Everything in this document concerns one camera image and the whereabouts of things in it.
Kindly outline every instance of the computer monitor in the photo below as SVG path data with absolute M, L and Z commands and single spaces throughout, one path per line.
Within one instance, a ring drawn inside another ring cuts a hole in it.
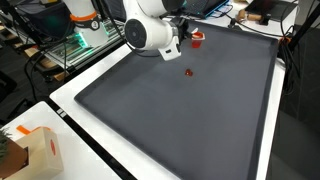
M 285 19 L 296 6 L 297 4 L 280 0 L 253 0 L 245 10 L 259 15 L 271 14 L 271 20 L 280 21 L 286 7 L 288 7 L 288 9 L 284 13 L 283 19 Z

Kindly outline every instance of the floor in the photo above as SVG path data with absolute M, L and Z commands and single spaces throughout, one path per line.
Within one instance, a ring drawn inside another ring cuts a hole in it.
M 300 12 L 296 20 L 301 25 L 313 0 L 300 0 Z M 294 92 L 281 100 L 268 180 L 319 180 L 320 179 L 320 29 L 308 33 L 300 43 L 302 58 L 301 78 L 296 78 Z M 13 108 L 25 97 L 33 100 L 31 87 L 23 74 L 26 59 L 12 49 L 0 49 L 0 70 L 17 81 L 18 87 L 0 103 L 0 119 L 7 119 Z M 62 84 L 46 83 L 34 73 L 35 84 L 46 95 Z M 28 107 L 23 106 L 19 113 Z

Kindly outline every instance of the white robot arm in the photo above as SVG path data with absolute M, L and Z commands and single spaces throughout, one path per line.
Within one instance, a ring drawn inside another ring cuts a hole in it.
M 141 50 L 158 49 L 164 60 L 181 56 L 178 28 L 159 16 L 181 7 L 184 0 L 123 0 L 127 13 L 125 36 Z

